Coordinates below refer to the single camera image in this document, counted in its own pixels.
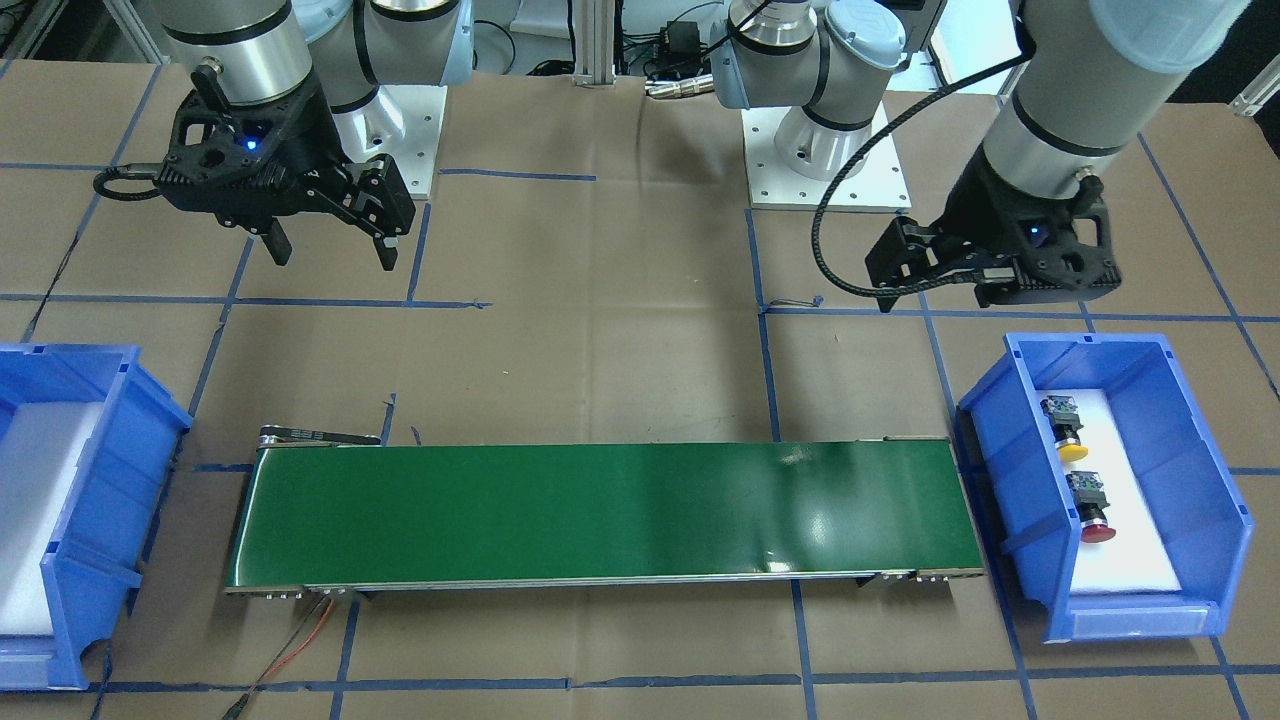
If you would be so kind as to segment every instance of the empty blue bin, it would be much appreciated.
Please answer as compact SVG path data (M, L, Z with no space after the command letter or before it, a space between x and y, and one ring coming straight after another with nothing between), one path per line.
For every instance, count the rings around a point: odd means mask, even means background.
M1005 520L1004 551L1023 593L1048 609L1044 642L1222 634L1253 519L1169 341L1011 333L1005 346L960 409L973 419ZM1079 388L1100 389L1110 404L1180 589L1071 592L1080 519L1038 393Z
M191 416L128 346L0 345L0 689L84 689Z

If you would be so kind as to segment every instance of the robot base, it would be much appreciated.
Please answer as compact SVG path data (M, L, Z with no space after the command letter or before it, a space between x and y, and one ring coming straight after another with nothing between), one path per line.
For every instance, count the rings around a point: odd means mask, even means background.
M342 128L343 150L357 163L379 152L394 156L410 196L413 200L430 200L448 88L429 85L387 85L381 92L399 109L404 127L403 138L389 138L379 145L372 145L371 138L364 138L360 143L362 147L353 147L356 143L349 141L348 128Z
M773 133L787 110L788 108L742 110L746 179L751 208L758 210L813 210L827 191L826 181L796 173L773 147ZM876 110L872 127L878 131L887 122L884 108L881 106ZM840 183L828 209L845 213L893 213L910 208L910 197L902 165L897 159L897 147L890 136L872 149L860 173Z

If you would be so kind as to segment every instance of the red wire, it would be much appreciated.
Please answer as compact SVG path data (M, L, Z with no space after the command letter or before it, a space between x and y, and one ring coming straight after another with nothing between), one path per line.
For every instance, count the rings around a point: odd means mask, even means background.
M285 665L288 665L291 660L293 660L294 657L297 657L303 650L307 648L308 644L311 644L311 641L316 639L316 634L320 633L320 628L324 628L325 620L328 620L329 619L329 614L333 612L333 606L334 606L334 601L333 601L333 598L329 598L329 606L324 609L324 614L320 615L320 620L316 623L316 626L311 628L311 634L307 635L307 639L302 641L302 644L300 644L297 648L294 648L293 652L291 652L289 655L285 655L284 657L282 657L279 662L276 662L275 665L271 665L270 667L268 667L266 673L262 674L262 680L266 680L276 670L279 670L280 667L284 667Z

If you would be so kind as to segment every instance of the blue plastic bin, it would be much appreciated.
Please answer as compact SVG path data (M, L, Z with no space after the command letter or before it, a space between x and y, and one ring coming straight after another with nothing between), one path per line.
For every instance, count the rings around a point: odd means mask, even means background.
M44 497L45 506L56 512L51 536L32 533L27 546L38 556L49 605L45 621L51 621L51 634L0 634L0 689L87 688L81 653L92 642L111 635L125 593L141 583L136 571L138 552L178 436L191 427L191 416L138 365L138 355L137 347L128 346L0 345L0 441L10 430L18 437L20 423L15 416L24 405L101 404L93 406L96 415L87 416L79 430L87 433L83 445L77 441L69 446L79 451L78 457L69 450L63 460L73 470L63 475L72 479L60 510L56 495L41 489L44 480L32 482L36 475L23 470L44 462L31 457L40 452L32 450L40 447L38 442L24 441L14 450L18 441L13 439L5 457L24 459L8 468L0 465L0 491L12 491L8 496L0 492L0 501L9 497L10 503L8 510L0 507L12 536L8 550L23 543L18 537L22 530L15 528L36 515L28 511L24 516L14 497ZM22 416L35 418L35 410L28 407ZM33 437L31 428L24 427L23 433ZM15 571L0 571L0 582L12 580ZM38 585L14 592L38 594ZM12 621L18 611L9 615L5 620Z
M960 401L978 432L1018 578L1048 609L1044 642L1220 635L1253 519L1169 341L1158 334L1005 336ZM1080 521L1037 391L1102 389L1180 592L1071 594Z

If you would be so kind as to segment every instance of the conveyor belt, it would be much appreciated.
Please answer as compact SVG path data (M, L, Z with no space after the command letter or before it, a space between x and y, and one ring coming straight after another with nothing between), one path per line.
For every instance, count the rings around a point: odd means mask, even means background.
M982 573L945 439L266 447L228 592Z

